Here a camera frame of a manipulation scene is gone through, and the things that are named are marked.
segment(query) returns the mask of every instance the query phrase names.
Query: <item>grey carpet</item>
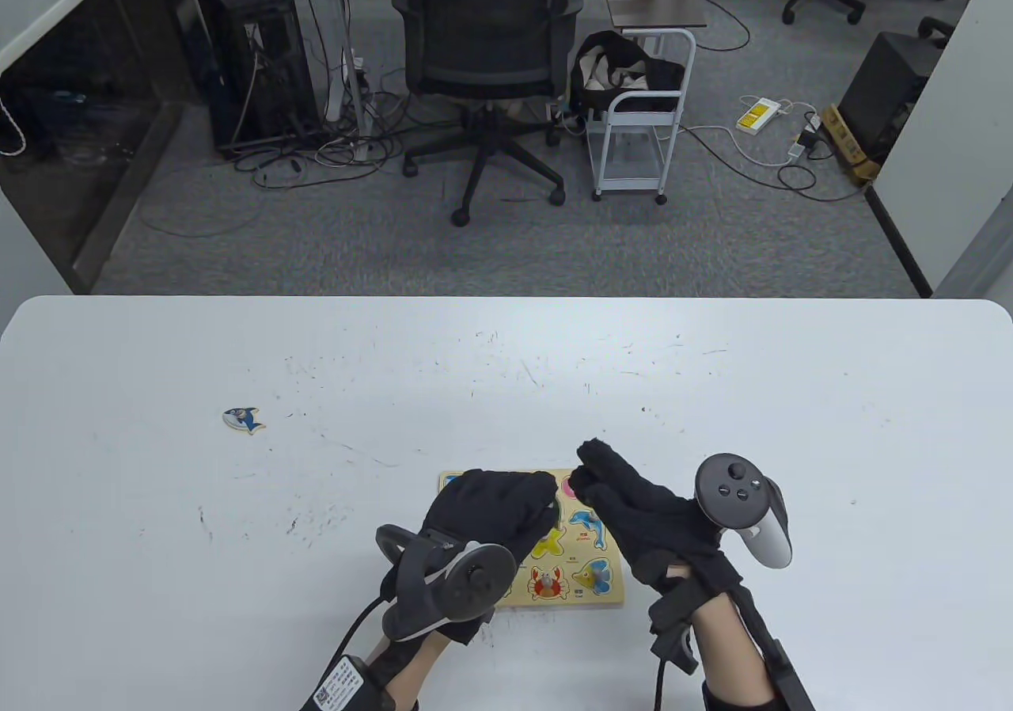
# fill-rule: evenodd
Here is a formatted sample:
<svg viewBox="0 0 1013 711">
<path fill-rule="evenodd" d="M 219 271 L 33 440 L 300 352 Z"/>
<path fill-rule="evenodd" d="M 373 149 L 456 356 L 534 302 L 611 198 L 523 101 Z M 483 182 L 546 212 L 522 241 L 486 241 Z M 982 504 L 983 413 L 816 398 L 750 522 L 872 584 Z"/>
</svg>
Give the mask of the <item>grey carpet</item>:
<svg viewBox="0 0 1013 711">
<path fill-rule="evenodd" d="M 785 0 L 716 0 L 753 30 L 734 53 L 699 52 L 685 125 L 730 126 L 741 93 L 826 106 L 840 100 L 879 30 L 914 33 L 923 15 L 955 20 L 961 0 L 865 0 L 858 26 L 829 0 L 804 0 L 786 27 Z M 705 46 L 733 46 L 742 31 L 704 4 Z M 377 75 L 403 62 L 400 17 L 389 0 L 353 0 L 354 42 Z M 608 27 L 603 0 L 586 0 L 577 43 Z M 400 75 L 385 81 L 403 89 Z M 439 100 L 419 113 L 445 110 Z M 801 113 L 778 117 L 744 146 L 784 158 Z M 774 181 L 739 158 L 727 136 L 702 132 L 734 167 Z M 565 207 L 501 154 L 479 183 L 472 222 L 448 222 L 464 189 L 466 156 L 420 164 L 405 179 L 398 161 L 361 181 L 288 192 L 255 189 L 216 165 L 206 113 L 184 116 L 139 202 L 95 292 L 105 294 L 546 295 L 546 296 L 915 296 L 864 200 L 825 205 L 757 186 L 681 136 L 669 206 L 648 193 L 591 200 L 587 151 L 576 139 L 528 146 L 565 176 Z M 851 190 L 835 161 L 814 161 L 816 196 Z M 285 171 L 277 172 L 283 179 Z M 168 236 L 145 225 L 210 238 Z"/>
</svg>

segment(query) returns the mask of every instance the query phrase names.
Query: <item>qr code label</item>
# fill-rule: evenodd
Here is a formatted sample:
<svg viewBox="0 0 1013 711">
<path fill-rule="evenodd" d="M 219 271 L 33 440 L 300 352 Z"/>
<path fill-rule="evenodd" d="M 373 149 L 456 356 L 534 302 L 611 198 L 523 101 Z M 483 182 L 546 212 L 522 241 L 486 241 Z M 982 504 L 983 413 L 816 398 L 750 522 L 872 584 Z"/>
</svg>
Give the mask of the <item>qr code label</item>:
<svg viewBox="0 0 1013 711">
<path fill-rule="evenodd" d="M 313 694 L 313 700 L 320 711 L 342 711 L 363 684 L 363 678 L 344 656 Z"/>
</svg>

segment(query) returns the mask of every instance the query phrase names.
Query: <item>wooden puzzle board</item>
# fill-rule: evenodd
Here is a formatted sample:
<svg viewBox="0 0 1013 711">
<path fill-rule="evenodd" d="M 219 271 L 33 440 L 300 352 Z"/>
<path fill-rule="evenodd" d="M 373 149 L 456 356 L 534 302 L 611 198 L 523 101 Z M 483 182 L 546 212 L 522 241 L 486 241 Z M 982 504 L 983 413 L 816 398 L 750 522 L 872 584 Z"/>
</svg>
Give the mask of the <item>wooden puzzle board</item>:
<svg viewBox="0 0 1013 711">
<path fill-rule="evenodd" d="M 440 489 L 461 473 L 442 473 Z M 559 525 L 521 564 L 499 608 L 621 604 L 624 591 L 619 546 L 591 508 L 573 496 L 570 469 L 548 473 L 559 487 Z"/>
</svg>

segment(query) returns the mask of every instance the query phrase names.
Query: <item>fish puzzle piece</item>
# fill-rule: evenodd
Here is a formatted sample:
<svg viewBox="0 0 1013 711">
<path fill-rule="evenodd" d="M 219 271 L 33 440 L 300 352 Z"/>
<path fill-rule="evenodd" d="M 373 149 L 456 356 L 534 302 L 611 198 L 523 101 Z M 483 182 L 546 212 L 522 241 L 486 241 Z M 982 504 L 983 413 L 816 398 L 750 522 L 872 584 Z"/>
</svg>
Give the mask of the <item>fish puzzle piece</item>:
<svg viewBox="0 0 1013 711">
<path fill-rule="evenodd" d="M 256 414 L 260 412 L 258 408 L 232 408 L 222 413 L 222 420 L 238 431 L 246 431 L 252 434 L 257 429 L 263 428 L 262 422 L 256 422 Z"/>
<path fill-rule="evenodd" d="M 546 570 L 532 566 L 531 578 L 528 579 L 528 592 L 532 600 L 564 601 L 569 595 L 569 582 L 563 578 L 563 570 L 559 566 Z"/>
<path fill-rule="evenodd" d="M 565 534 L 565 527 L 553 527 L 545 537 L 535 544 L 535 549 L 531 551 L 532 558 L 537 561 L 545 555 L 562 555 L 563 546 L 559 540 Z"/>
<path fill-rule="evenodd" d="M 597 596 L 612 591 L 612 567 L 606 558 L 588 561 L 583 568 L 571 576 L 573 581 Z"/>
<path fill-rule="evenodd" d="M 605 526 L 602 520 L 591 510 L 575 510 L 570 517 L 570 524 L 578 524 L 590 532 L 595 533 L 595 547 L 599 550 L 605 549 Z"/>
</svg>

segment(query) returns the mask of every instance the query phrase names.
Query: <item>black bag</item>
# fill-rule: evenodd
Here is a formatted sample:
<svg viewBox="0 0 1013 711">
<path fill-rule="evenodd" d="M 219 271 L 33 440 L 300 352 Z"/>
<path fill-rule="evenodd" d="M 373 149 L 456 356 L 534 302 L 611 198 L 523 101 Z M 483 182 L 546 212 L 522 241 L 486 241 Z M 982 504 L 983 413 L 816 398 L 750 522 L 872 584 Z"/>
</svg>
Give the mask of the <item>black bag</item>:
<svg viewBox="0 0 1013 711">
<path fill-rule="evenodd" d="M 603 88 L 588 88 L 594 74 L 608 74 Z M 615 30 L 601 30 L 590 34 L 577 50 L 570 71 L 570 107 L 574 113 L 594 109 L 605 112 L 612 99 L 620 93 L 633 91 L 635 87 L 623 85 L 630 78 L 640 78 L 638 85 L 648 91 L 678 91 L 683 82 L 686 68 L 675 62 L 655 60 L 640 49 L 630 38 L 624 38 Z M 671 112 L 679 99 L 646 98 L 626 99 L 620 103 L 622 112 Z"/>
</svg>

